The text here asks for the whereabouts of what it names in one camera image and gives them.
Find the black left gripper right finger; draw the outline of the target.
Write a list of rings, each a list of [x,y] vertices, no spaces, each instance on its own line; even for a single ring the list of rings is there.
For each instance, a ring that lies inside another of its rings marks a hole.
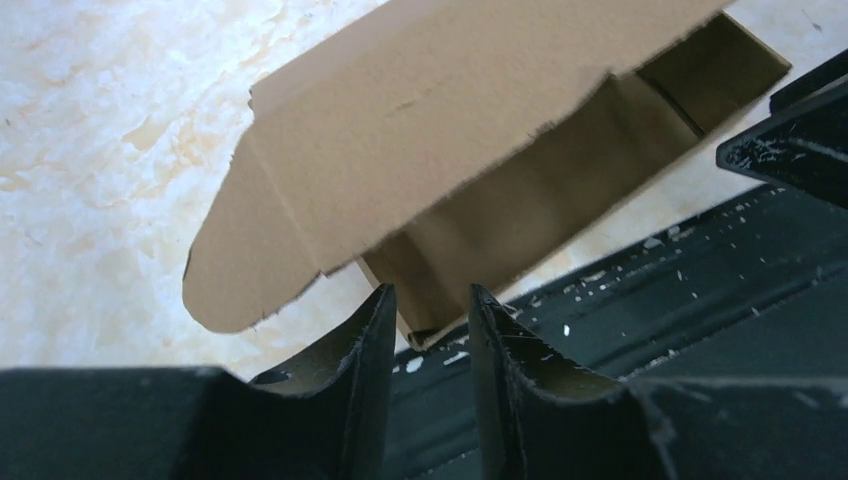
[[[486,479],[843,479],[847,379],[618,381],[563,356],[481,285],[468,317]]]

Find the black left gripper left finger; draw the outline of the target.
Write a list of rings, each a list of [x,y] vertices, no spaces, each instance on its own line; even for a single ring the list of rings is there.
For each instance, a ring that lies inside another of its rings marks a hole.
[[[397,296],[243,381],[215,366],[1,374],[5,479],[375,479]]]

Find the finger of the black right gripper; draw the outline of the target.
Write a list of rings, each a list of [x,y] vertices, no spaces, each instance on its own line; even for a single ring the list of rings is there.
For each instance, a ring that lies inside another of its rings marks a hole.
[[[721,143],[716,165],[847,207],[847,52],[770,96],[769,116]]]

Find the brown cardboard box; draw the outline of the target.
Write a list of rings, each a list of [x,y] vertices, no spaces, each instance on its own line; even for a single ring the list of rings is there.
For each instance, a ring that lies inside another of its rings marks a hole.
[[[383,4],[251,87],[185,308],[240,332],[359,262],[428,348],[790,71],[724,8]]]

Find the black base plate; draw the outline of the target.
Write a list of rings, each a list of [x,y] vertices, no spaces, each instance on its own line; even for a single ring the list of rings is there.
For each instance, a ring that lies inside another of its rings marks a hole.
[[[847,207],[763,185],[502,304],[618,381],[847,379]],[[486,479],[469,327],[398,355],[383,479]]]

